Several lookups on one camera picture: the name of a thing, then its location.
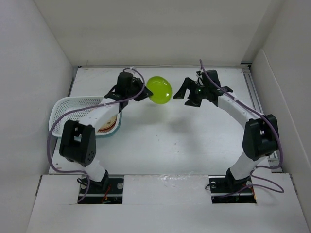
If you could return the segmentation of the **orange plate front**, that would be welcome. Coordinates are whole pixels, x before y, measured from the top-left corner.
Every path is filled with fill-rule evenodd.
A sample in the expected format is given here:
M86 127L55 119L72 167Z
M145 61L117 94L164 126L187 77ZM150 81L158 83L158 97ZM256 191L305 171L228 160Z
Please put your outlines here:
M106 134L110 134L110 133L113 133L113 130L109 130L109 131L107 131L107 130L98 130L97 132L96 132L96 134L98 134L98 135L106 135Z

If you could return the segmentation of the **beige plate with motifs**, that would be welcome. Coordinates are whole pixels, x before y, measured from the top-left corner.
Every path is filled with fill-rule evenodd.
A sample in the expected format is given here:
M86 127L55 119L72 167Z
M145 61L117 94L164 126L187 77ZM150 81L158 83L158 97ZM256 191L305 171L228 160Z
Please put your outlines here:
M116 125L116 122L117 122L117 118L118 116L115 115L113 117L110 118L110 120L108 120L104 125L102 125L99 130L112 130L114 128L114 126Z

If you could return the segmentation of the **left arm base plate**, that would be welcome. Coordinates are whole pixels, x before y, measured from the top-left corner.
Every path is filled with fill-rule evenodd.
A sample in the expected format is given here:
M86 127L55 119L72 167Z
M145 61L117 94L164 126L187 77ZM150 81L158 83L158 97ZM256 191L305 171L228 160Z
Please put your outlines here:
M110 177L105 190L91 184L86 196L78 204L122 204L124 178Z

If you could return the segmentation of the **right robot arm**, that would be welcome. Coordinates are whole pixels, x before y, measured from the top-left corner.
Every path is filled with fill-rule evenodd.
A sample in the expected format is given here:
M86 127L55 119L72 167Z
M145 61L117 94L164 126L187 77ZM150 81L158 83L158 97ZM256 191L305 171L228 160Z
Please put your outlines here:
M217 71L201 69L196 76L196 80L186 77L173 98L183 99L188 90L186 106L200 107L203 100L208 100L244 128L243 152L220 183L224 192L222 198L240 194L254 186L250 178L255 169L261 167L260 162L280 149L277 119L274 115L263 115L238 100L230 87L221 86Z

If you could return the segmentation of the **green plate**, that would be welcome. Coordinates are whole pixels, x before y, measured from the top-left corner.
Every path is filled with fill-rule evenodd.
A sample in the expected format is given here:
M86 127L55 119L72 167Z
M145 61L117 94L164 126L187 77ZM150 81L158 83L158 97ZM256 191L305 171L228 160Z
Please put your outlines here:
M166 104L172 98L172 87L170 83L161 76L151 77L146 87L153 93L149 99L156 104Z

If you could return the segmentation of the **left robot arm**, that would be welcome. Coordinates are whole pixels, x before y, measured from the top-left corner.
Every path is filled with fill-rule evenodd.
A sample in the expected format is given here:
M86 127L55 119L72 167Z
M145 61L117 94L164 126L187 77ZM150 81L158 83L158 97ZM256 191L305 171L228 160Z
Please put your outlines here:
M121 113L130 100L141 101L150 96L152 92L145 86L145 79L124 70L102 101L89 107L87 115L79 120L66 121L59 153L66 160L83 167L87 188L92 187L101 193L109 186L108 171L95 158L96 133L112 117Z

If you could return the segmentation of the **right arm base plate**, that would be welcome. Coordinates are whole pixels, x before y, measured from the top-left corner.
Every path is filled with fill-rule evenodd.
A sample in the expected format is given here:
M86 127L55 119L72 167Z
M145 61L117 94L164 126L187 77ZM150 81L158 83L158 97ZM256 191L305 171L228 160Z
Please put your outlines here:
M251 187L232 194L251 184L250 177L243 179L241 182L229 185L225 175L209 176L209 184L206 190L211 192L211 201L213 204L233 204L233 203L253 203L256 204L254 191Z

